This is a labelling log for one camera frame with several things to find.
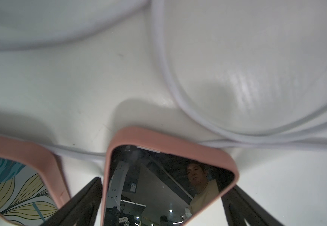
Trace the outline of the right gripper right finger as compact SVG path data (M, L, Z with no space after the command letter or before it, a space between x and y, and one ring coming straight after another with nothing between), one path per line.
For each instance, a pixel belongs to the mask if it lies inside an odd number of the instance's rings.
M230 189L221 200L230 226L283 226L239 186Z

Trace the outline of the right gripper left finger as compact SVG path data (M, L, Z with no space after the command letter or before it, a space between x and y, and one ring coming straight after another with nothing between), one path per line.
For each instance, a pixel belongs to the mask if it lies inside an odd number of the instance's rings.
M102 200L102 181L95 177L43 226L93 226Z

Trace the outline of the white charging cable mint phone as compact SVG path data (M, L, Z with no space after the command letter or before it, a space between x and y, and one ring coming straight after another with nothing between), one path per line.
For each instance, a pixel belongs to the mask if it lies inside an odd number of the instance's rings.
M17 38L0 38L0 51L22 51L45 48L86 39L103 32L148 5L149 1L118 1L98 15L73 27Z

